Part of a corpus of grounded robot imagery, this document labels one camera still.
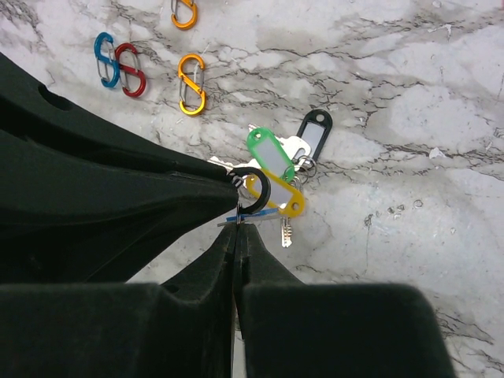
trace white marble countertop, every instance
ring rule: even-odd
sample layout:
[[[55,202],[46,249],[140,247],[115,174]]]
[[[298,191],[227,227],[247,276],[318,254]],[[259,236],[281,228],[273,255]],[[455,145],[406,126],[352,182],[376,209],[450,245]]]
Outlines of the white marble countertop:
[[[288,137],[312,108],[327,110],[334,126],[294,244],[283,249],[270,220],[258,226],[266,246],[305,282],[419,287],[459,376],[503,377],[500,0],[196,1],[197,25],[180,31],[168,1],[4,0],[0,50],[51,91],[202,159],[248,161],[249,123]],[[141,99],[100,84],[100,32],[139,48]],[[208,65],[209,103],[194,118],[179,110],[176,77],[190,52]],[[217,236],[216,222],[135,280],[180,271]]]

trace orange carabiner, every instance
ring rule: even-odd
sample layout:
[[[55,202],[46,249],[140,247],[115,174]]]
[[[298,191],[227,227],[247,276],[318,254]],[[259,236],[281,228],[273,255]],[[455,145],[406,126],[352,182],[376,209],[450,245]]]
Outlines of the orange carabiner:
[[[185,24],[181,24],[177,20],[176,8],[179,5],[179,1],[183,2],[192,12],[191,19]],[[196,20],[198,19],[198,7],[195,4],[195,0],[172,0],[172,22],[178,29],[187,30],[195,26]]]
[[[189,79],[189,77],[185,73],[183,73],[183,65],[187,61],[189,61],[190,59],[195,59],[198,62],[196,65],[194,81]],[[196,80],[198,67],[202,71],[200,80]],[[179,63],[179,78],[180,78],[179,106],[180,106],[180,109],[188,116],[197,116],[198,114],[200,114],[203,111],[203,109],[205,109],[206,92],[203,90],[203,81],[204,81],[203,80],[203,70],[204,69],[205,69],[205,62],[203,61],[203,59],[199,55],[188,54],[185,57],[183,57],[182,59],[180,59],[180,63]],[[189,86],[194,92],[196,92],[202,100],[202,103],[200,104],[200,106],[196,110],[189,110],[188,108],[186,108],[185,102],[186,102],[187,86]]]

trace key tag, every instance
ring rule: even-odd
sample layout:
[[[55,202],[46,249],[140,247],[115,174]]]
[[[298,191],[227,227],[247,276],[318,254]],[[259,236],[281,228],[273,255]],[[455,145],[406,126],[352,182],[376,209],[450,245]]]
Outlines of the key tag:
[[[294,218],[302,214],[305,209],[305,198],[295,187],[273,175],[267,169],[261,171],[268,177],[271,184],[271,194],[268,206],[278,208],[278,212],[285,217]],[[246,177],[246,189],[255,197],[261,195],[261,181],[254,175]]]
[[[259,165],[274,176],[290,182],[295,169],[275,135],[267,128],[255,128],[246,138],[246,146]]]
[[[317,161],[331,128],[332,118],[328,112],[315,109],[305,115],[298,130],[298,137],[307,142],[312,149],[305,155]],[[298,159],[301,155],[303,154],[297,154],[295,158]]]

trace blue carabiner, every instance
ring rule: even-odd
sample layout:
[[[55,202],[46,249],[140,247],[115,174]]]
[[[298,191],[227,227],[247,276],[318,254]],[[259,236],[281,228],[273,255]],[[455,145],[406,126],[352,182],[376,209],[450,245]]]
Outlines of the blue carabiner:
[[[112,87],[115,87],[117,82],[119,81],[119,75],[120,75],[120,71],[119,71],[119,61],[117,59],[115,59],[115,51],[114,49],[112,49],[113,51],[113,56],[114,56],[114,59],[110,59],[110,57],[106,57],[104,55],[102,55],[102,43],[103,41],[106,41],[108,43],[110,43],[112,45],[112,48],[113,48],[113,38],[112,36],[109,34],[109,33],[105,33],[105,32],[102,32],[100,34],[98,34],[98,37],[96,37],[96,40],[94,41],[94,55],[96,56],[96,64],[98,66],[98,74],[100,75],[100,78],[102,79],[102,84],[104,87],[107,87],[107,88],[112,88]],[[112,79],[110,81],[106,80],[103,76],[102,76],[102,73],[100,72],[100,64],[99,64],[99,61],[102,61],[104,64],[106,65],[112,65],[113,67],[113,76],[112,76]]]

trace black key tag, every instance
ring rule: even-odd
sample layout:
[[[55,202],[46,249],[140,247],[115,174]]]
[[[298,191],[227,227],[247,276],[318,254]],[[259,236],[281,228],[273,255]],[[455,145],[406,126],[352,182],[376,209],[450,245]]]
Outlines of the black key tag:
[[[312,148],[309,156],[314,161],[317,161],[318,156],[321,154],[331,128],[331,115],[324,110],[312,110],[302,120],[301,127],[298,130],[298,137],[307,142]]]

